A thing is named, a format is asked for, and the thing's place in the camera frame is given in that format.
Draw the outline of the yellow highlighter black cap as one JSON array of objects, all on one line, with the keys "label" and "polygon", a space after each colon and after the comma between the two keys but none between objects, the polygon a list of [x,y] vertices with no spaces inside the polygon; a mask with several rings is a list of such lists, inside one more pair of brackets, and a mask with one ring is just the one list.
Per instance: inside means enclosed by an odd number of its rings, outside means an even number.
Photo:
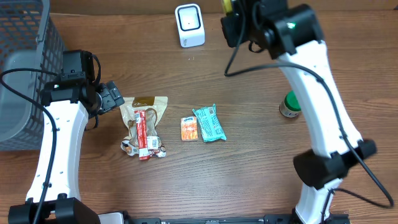
[{"label": "yellow highlighter black cap", "polygon": [[228,15],[233,12],[233,3],[232,0],[221,0],[221,5],[223,8],[223,12]]}]

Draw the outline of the red snack bar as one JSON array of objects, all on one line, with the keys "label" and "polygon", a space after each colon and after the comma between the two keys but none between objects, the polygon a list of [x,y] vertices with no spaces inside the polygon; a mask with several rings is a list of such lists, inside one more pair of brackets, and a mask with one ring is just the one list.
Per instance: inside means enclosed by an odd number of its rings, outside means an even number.
[{"label": "red snack bar", "polygon": [[134,116],[136,120],[139,159],[142,161],[148,160],[150,158],[150,154],[147,145],[146,112],[144,110],[135,110]]}]

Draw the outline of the brown transparent snack bag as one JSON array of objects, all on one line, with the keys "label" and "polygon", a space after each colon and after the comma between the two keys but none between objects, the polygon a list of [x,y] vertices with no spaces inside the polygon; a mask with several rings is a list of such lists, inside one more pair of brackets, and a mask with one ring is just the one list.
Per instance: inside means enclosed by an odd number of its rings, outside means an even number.
[{"label": "brown transparent snack bag", "polygon": [[163,117],[168,105],[167,96],[141,96],[124,98],[125,103],[120,106],[121,116],[129,135],[125,137],[127,143],[138,148],[135,111],[143,110],[146,116],[147,136],[157,136],[156,126]]}]

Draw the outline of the white patterned wrapper packet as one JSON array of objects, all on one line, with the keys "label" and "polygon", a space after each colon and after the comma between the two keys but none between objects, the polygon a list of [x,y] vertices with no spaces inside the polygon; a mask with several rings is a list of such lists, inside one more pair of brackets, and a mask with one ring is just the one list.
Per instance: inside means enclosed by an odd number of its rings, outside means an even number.
[{"label": "white patterned wrapper packet", "polygon": [[[147,137],[147,152],[149,157],[165,157],[166,149],[162,144],[160,137],[158,136],[148,136]],[[129,156],[134,156],[136,154],[139,157],[143,156],[143,152],[139,152],[139,146],[137,138],[125,138],[121,142],[121,149],[125,151]]]}]

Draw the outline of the orange snack packet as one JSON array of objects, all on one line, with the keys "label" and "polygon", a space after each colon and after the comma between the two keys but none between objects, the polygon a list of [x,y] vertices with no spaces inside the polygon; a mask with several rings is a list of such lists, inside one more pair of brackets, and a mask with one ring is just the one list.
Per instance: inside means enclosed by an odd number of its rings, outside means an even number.
[{"label": "orange snack packet", "polygon": [[182,141],[197,141],[198,127],[197,118],[189,116],[181,119],[180,123],[181,139]]}]

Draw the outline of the green lid jar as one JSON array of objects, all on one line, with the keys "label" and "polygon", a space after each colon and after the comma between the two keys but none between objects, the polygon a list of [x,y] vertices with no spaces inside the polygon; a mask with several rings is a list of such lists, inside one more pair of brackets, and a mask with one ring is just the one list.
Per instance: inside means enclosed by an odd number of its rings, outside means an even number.
[{"label": "green lid jar", "polygon": [[302,112],[298,99],[293,91],[286,94],[279,105],[279,111],[287,118],[297,117]]}]

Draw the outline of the teal tissue packet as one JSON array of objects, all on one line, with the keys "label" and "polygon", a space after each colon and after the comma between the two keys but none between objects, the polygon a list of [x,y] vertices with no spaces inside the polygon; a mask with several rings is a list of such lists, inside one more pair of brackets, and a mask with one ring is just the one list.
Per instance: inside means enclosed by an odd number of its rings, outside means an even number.
[{"label": "teal tissue packet", "polygon": [[204,142],[227,140],[216,114],[216,104],[205,106],[200,109],[192,109],[200,125],[201,135]]}]

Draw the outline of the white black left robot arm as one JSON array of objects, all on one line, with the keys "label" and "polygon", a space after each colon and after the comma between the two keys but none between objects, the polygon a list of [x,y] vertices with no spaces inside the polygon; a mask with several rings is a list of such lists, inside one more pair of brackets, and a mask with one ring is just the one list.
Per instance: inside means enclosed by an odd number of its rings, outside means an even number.
[{"label": "white black left robot arm", "polygon": [[101,83],[97,56],[84,50],[63,53],[55,80],[45,84],[40,101],[4,87],[44,114],[39,161],[25,203],[9,209],[9,223],[128,223],[126,212],[97,214],[80,199],[78,170],[88,120],[124,103],[114,82]]}]

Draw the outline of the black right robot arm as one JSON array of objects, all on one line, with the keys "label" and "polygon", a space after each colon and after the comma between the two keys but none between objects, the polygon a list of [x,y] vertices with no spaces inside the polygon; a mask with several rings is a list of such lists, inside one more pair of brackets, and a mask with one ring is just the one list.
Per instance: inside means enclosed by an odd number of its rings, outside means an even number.
[{"label": "black right robot arm", "polygon": [[229,47],[244,42],[269,52],[273,67],[288,79],[306,120],[311,148],[294,158],[303,187],[289,215],[266,215],[266,223],[348,223],[330,205],[349,170],[373,156],[374,141],[363,139],[349,118],[328,61],[315,11],[286,1],[223,1],[221,25]]}]

